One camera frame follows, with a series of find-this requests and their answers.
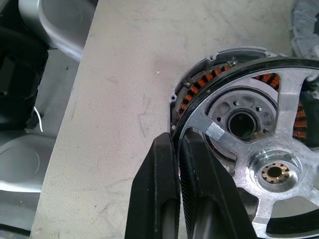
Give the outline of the motor housing with copper windings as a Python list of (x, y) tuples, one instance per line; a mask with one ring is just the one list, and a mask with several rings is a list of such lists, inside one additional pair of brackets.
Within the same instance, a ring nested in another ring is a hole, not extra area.
[[(257, 74), (255, 80), (278, 91), (280, 78), (274, 70), (285, 68), (319, 70), (319, 61), (276, 55), (261, 47), (228, 49), (220, 51), (215, 58), (201, 60), (182, 77), (175, 89), (177, 108), (170, 113), (170, 124), (176, 127), (171, 131), (173, 140), (182, 135), (186, 120), (209, 94), (252, 73)], [(306, 145), (319, 147), (319, 100), (302, 96), (293, 137)]]

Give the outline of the silver robot body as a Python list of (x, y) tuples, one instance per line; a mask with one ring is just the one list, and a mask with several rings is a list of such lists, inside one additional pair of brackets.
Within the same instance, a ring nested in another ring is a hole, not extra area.
[(0, 0), (0, 239), (29, 239), (98, 0)]

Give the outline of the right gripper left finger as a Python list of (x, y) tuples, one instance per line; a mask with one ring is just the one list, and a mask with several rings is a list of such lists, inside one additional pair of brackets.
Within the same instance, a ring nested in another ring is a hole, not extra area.
[(125, 239), (178, 239), (180, 185), (169, 133), (157, 136), (133, 179)]

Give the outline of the silver spoked rotor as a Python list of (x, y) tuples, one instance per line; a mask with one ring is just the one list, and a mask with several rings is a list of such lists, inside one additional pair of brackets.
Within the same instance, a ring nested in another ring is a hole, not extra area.
[(319, 147), (293, 137), (302, 96), (318, 100), (319, 70), (274, 73), (278, 91), (252, 73), (209, 94), (175, 142), (198, 132), (236, 186), (257, 198), (258, 236), (319, 239)]

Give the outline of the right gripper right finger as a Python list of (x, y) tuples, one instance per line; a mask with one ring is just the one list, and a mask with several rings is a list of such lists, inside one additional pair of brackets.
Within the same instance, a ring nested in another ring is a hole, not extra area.
[(188, 239), (254, 239), (237, 187), (199, 135), (186, 135), (179, 151)]

